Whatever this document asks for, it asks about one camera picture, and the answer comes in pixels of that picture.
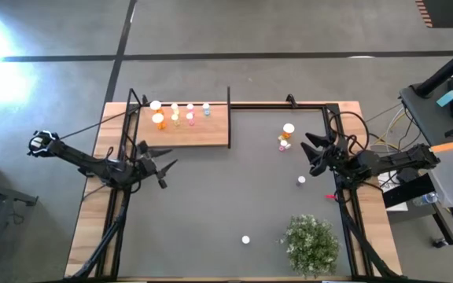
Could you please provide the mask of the grey table mat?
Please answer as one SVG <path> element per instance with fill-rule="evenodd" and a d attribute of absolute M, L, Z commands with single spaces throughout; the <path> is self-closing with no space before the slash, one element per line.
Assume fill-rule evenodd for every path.
<path fill-rule="evenodd" d="M 291 147 L 279 150 L 283 125 L 295 127 Z M 178 162 L 161 189 L 154 178 L 132 195 L 120 277 L 290 277 L 280 244 L 292 215 L 313 215 L 344 231 L 338 204 L 326 198 L 329 171 L 309 175 L 300 143 L 306 133 L 326 132 L 318 111 L 235 111 L 231 148 L 178 148 L 157 163 Z M 306 182 L 296 186 L 299 176 Z M 243 236 L 250 237 L 243 244 Z"/>

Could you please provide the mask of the thick black pole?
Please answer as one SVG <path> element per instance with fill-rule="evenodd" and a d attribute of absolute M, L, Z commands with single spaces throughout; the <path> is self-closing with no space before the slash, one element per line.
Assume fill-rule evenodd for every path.
<path fill-rule="evenodd" d="M 436 73 L 430 76 L 423 83 L 415 86 L 412 85 L 411 89 L 415 94 L 422 98 L 428 98 L 430 94 L 447 79 L 453 75 L 453 58 L 447 62 L 442 68 Z"/>

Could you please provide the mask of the light blue card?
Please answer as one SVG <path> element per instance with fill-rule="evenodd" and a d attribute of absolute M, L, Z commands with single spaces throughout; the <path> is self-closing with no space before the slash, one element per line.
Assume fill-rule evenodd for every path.
<path fill-rule="evenodd" d="M 436 101 L 440 107 L 449 105 L 451 102 L 453 102 L 453 90 L 449 90 Z"/>

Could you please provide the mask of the artificial green bushy plant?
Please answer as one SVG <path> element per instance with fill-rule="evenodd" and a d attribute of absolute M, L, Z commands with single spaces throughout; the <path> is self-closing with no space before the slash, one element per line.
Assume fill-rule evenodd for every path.
<path fill-rule="evenodd" d="M 333 225 L 313 215 L 292 215 L 279 240 L 286 245 L 291 269 L 302 277 L 336 273 L 341 244 Z"/>

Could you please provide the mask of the wooden shelf board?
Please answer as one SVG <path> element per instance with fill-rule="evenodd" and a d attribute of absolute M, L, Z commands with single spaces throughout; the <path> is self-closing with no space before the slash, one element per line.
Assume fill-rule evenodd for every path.
<path fill-rule="evenodd" d="M 138 122 L 137 142 L 146 141 L 152 147 L 228 146 L 229 116 L 228 105 L 210 103 L 210 115 L 206 116 L 201 104 L 194 104 L 194 125 L 190 125 L 186 114 L 187 103 L 179 103 L 179 125 L 171 115 L 174 113 L 169 103 L 162 104 L 165 128 L 159 130 L 152 121 L 155 112 L 145 107 L 141 110 Z"/>

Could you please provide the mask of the black floor mat striped edge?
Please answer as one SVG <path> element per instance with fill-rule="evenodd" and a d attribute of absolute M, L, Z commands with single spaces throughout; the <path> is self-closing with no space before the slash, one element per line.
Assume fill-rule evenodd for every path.
<path fill-rule="evenodd" d="M 428 28 L 453 28 L 453 0 L 415 0 Z"/>

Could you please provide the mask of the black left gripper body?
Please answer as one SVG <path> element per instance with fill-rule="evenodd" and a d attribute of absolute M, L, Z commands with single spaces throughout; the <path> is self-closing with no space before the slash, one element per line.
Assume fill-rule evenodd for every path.
<path fill-rule="evenodd" d="M 139 182 L 151 175 L 156 174 L 157 166 L 154 162 L 157 152 L 151 149 L 145 140 L 140 141 L 133 147 L 131 153 L 132 172 L 131 182 Z"/>

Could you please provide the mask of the clear water bottle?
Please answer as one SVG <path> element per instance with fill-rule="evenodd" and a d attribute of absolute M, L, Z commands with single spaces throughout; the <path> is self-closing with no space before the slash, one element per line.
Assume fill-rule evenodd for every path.
<path fill-rule="evenodd" d="M 414 206 L 421 207 L 428 204 L 435 204 L 438 201 L 438 194 L 436 192 L 426 193 L 420 197 L 415 197 L 412 200 Z"/>

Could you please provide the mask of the black table frame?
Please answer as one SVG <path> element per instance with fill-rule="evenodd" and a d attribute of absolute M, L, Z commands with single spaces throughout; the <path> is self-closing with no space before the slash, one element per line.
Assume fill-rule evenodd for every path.
<path fill-rule="evenodd" d="M 225 101 L 213 101 L 212 104 L 227 104 Z M 298 108 L 291 108 L 286 101 L 232 101 L 231 112 L 234 110 L 322 110 L 326 115 L 331 112 L 349 111 L 360 116 L 361 109 L 357 101 L 300 101 Z M 137 137 L 138 122 L 141 109 L 133 96 L 126 102 L 107 102 L 104 105 L 101 124 L 98 125 L 98 134 L 94 146 L 94 155 L 100 156 L 106 149 L 113 147 L 119 152 L 126 146 L 123 133 L 131 130 Z M 197 147 L 227 147 L 227 146 L 190 146 Z M 394 272 L 402 272 L 400 260 L 396 251 L 392 231 L 389 225 L 387 211 L 381 201 L 381 193 L 374 187 L 377 181 L 373 180 L 370 186 L 363 185 L 357 193 L 355 204 L 348 206 L 348 211 L 356 222 L 361 223 L 365 237 L 375 251 Z M 101 240 L 116 213 L 120 210 L 122 193 L 104 191 L 93 200 L 81 203 L 79 217 L 76 222 L 72 247 L 69 252 L 65 276 L 72 276 L 78 272 L 94 251 L 96 244 Z"/>

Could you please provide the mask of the dark grey side desk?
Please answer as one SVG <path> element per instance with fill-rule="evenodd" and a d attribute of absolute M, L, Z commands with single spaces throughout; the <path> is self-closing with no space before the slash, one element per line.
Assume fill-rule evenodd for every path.
<path fill-rule="evenodd" d="M 449 105 L 440 107 L 436 101 L 449 91 L 448 82 L 436 87 L 430 97 L 419 97 L 409 86 L 400 91 L 400 99 L 430 145 L 453 142 L 453 116 Z"/>

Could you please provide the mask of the thin black shelf end frame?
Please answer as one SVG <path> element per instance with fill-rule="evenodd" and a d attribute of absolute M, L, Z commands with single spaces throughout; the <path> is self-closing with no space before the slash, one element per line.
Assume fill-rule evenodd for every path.
<path fill-rule="evenodd" d="M 227 86 L 226 89 L 226 102 L 227 102 L 227 148 L 231 148 L 231 96 L 230 96 L 230 86 Z"/>

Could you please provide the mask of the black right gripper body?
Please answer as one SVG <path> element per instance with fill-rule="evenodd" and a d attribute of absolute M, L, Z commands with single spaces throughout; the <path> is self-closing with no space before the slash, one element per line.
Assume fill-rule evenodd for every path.
<path fill-rule="evenodd" d="M 341 141 L 336 143 L 336 140 L 334 136 L 326 136 L 327 145 L 324 152 L 326 167 L 344 178 L 367 178 L 368 152 L 363 151 L 351 156 L 348 154 L 347 146 Z"/>

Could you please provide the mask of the white paper sheet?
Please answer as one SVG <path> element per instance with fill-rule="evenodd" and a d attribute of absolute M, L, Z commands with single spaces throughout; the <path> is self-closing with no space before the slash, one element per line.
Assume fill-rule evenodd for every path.
<path fill-rule="evenodd" d="M 396 180 L 397 173 L 395 171 L 390 171 L 388 173 L 380 174 L 377 177 L 380 187 L 382 188 L 383 192 L 386 193 L 390 189 L 394 189 L 397 187 L 400 182 Z M 397 204 L 393 207 L 387 209 L 388 212 L 403 212 L 408 211 L 407 203 Z"/>

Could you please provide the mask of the black desk leg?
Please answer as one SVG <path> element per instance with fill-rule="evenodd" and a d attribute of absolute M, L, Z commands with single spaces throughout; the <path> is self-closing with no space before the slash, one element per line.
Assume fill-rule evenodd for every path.
<path fill-rule="evenodd" d="M 393 208 L 396 205 L 405 203 L 407 211 L 394 211 L 389 213 L 389 220 L 393 223 L 407 222 L 432 216 L 443 237 L 432 240 L 435 248 L 442 248 L 453 245 L 453 233 L 440 211 L 437 200 L 428 200 L 420 206 L 413 203 L 413 200 L 422 200 L 426 194 L 435 193 L 436 190 L 428 174 L 411 179 L 409 182 L 402 182 L 400 185 L 383 193 L 385 208 Z"/>

